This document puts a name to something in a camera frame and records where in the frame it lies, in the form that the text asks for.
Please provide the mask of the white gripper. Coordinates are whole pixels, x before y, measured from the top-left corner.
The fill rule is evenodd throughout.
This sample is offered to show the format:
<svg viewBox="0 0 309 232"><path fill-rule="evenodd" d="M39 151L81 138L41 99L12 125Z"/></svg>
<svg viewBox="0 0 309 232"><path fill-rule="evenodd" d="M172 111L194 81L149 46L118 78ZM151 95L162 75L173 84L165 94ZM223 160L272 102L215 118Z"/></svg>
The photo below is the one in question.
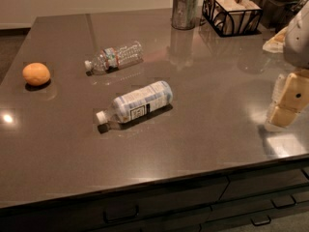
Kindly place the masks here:
<svg viewBox="0 0 309 232"><path fill-rule="evenodd" d="M290 21L283 54L291 65L309 68L309 3ZM280 74L275 81L271 98L268 122L279 128L289 126L309 105L309 71Z"/></svg>

